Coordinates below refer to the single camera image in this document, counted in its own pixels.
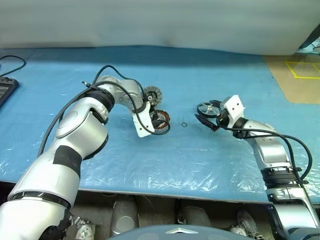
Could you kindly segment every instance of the plastic sheet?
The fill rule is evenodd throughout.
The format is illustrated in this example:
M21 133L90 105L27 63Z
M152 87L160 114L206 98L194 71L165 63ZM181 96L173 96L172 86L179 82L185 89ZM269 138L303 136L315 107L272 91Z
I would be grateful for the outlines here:
M92 81L102 65L113 64L143 86L161 89L159 108L170 114L171 131L139 138L128 110L116 105L106 125L107 145L82 163L82 189L266 202L251 147L224 130L212 132L194 117L198 103L238 94L246 118L269 123L309 146L314 164L307 189L319 202L319 106L289 103L260 56L161 47L29 51L29 58L24 53L25 68L10 75L19 88L0 108L0 181L21 177L36 159L54 115L84 88L81 81ZM23 50L10 53L21 55ZM15 64L5 62L1 70ZM105 74L114 75L109 70ZM297 144L293 147L297 166L305 167L306 153Z

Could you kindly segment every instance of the black cable wire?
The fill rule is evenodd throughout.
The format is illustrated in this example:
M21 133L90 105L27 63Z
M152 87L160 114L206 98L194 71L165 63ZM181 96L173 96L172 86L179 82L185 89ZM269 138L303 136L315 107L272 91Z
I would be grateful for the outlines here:
M142 96L145 97L145 91L144 91L144 88L142 87L142 85L140 84L140 82L138 82L137 80L135 80L135 79L133 79L133 78L129 78L129 77L126 77L126 76L122 75L122 74L121 74L114 66L112 66L112 65L105 65L105 66L103 66L103 67L98 71L98 73L95 75L95 78L94 78L94 80L93 80L93 82L92 82L92 85L95 85L95 84L96 84L96 82L97 82L100 74L101 74L105 69L107 69L107 68L113 69L121 78L123 78L123 79L125 79L125 80L133 80L133 81L135 81L136 84L138 84L138 86L139 86L140 89L141 89Z
M311 170L311 167L312 167L312 164L313 164L312 154L311 154L309 148L307 147L307 145L303 141L301 141L299 138L296 138L296 137L290 136L290 135L282 135L282 136L284 136L287 139L292 139L292 140L298 142L299 144L301 144L302 147L304 148L307 156L308 156L308 165L307 165L304 173L300 177L301 180L303 180L309 174L309 172ZM265 137L277 137L277 136L271 135L271 134L268 134L268 135L255 135L255 136L246 136L243 139L255 139L255 138L265 138Z
M46 142L48 140L48 137L52 131L52 129L54 128L55 124L57 123L58 120L60 120L64 114L64 112L67 110L68 107L70 107L71 104L73 104L74 102L78 101L79 99L81 99L83 97L83 95L85 93L87 93L88 91L90 91L92 88L96 88L100 85L103 85L103 84L111 84L111 85L114 85L118 88L120 88L122 91L124 91L125 94L127 94L127 96L129 97L129 99L131 100L132 102L132 106L133 106L133 109L135 111L135 114L136 114L136 117L139 121L139 123L141 124L141 126L144 128L144 130L146 130L148 133L151 133L153 135L164 135L166 133L168 133L171 129L171 126L170 126L170 123L168 121L163 121L164 123L167 123L167 130L166 131L163 131L163 132L153 132L153 131L150 131L147 127L144 126L144 124L142 123L141 119L140 119L140 116L138 114L138 109L137 109L137 106L132 98L132 96L130 95L130 93L123 87L121 86L120 84L116 83L116 82L113 82L113 81L100 81L98 83L96 83L95 85L90 85L87 89L83 90L82 92L80 92L79 94L77 94L74 98L72 98L66 105L64 105L64 107L58 112L58 114L54 117L54 119L52 120L51 124L49 125L48 129L46 130L44 136L43 136L43 139L41 141L41 144L40 144L40 148L39 148L39 151L38 151L38 154L37 154L37 157L39 157L43 152L44 152L44 149L45 149L45 146L46 146ZM106 90L104 90L103 88L99 88L99 90L103 91L103 92L107 92Z
M315 210L315 208L314 208L314 206L313 206L313 204L312 204L312 201L311 201L311 199L310 199L310 197L309 197L309 195L308 195L308 192L307 192L307 190L306 190L306 188L305 188L305 186L304 186L304 182L303 182L303 180L301 179L300 175L298 174L297 167L296 167L296 163L295 163L294 151L293 151L293 149L292 149L292 146L291 146L290 142L288 141L288 139L287 139L284 135L282 135L282 134L280 134L280 133L277 133L277 132L275 132L275 131L269 131L269 130L263 130L263 129L253 129L253 128L248 129L248 128L233 128L233 127L230 128L230 127L225 127L225 126L222 126L222 125L220 124L218 118L216 119L216 124L218 125L218 127L222 128L222 129L225 129L225 130L232 131L232 132L233 132L233 131L237 131L237 132L259 132L259 133L266 133L266 134L275 135L275 136L281 138L281 139L286 143L286 145L287 145L287 147L288 147L289 157L290 157L291 165L292 165L292 168L293 168L293 172L294 172L295 177L296 177L296 179L297 179L297 183L298 183L298 184L301 186L301 188L304 190L305 196L306 196L307 200L309 201L309 203L310 203L310 205L311 205L311 207L312 207L312 209L313 209L314 214L317 215L317 212L316 212L316 210Z
M11 74L11 73L13 73L13 72L15 72L15 71L18 71L19 69L22 69L22 68L27 64L26 61L25 61L22 57L15 56L15 55L5 55L5 56L1 57L0 60L6 59L6 58L16 58L16 59L20 59L20 60L23 61L23 64L22 64L21 66L15 68L15 69L13 69L13 70L10 70L10 71L7 71L7 72L1 74L0 77L3 77L3 76L5 76L5 75Z

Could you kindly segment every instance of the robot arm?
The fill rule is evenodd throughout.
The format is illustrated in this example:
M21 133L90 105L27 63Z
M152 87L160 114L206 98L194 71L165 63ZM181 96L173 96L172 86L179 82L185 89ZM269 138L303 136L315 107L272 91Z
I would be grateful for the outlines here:
M26 170L1 205L1 239L63 238L71 224L69 210L78 192L81 163L107 143L105 124L115 104L129 109L139 137L157 134L150 115L154 107L144 101L136 81L112 76L99 79L60 121L51 146Z
M318 232L320 222L297 173L300 169L291 162L277 138L280 134L272 126L245 119L244 106L238 95L223 102L213 100L202 103L198 106L198 113L196 117L207 127L214 131L226 129L234 137L245 139L251 145L265 182L267 197L273 203L269 210L277 239L293 239L294 233L298 234L303 229ZM216 118L216 125L208 118Z

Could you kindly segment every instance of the white backdrop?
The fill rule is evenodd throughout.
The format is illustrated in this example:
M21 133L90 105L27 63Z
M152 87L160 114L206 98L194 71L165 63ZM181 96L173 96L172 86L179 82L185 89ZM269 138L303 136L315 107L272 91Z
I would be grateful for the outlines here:
M154 45L289 55L320 0L0 0L0 48Z

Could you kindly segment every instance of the floor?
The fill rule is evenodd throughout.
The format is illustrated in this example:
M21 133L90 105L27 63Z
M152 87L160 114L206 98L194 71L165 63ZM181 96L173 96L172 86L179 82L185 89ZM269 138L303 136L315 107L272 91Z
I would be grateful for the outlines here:
M112 208L116 199L116 194L80 191L72 213L96 224L95 240L106 240L110 235ZM175 198L135 196L135 200L140 227L177 223L175 217L177 200ZM260 234L266 240L274 239L265 205L199 200L183 201L185 204L204 208L209 215L211 225L218 229L228 229L231 225L235 225L237 211L247 210L254 217ZM76 233L76 227L70 227L65 240L74 240Z

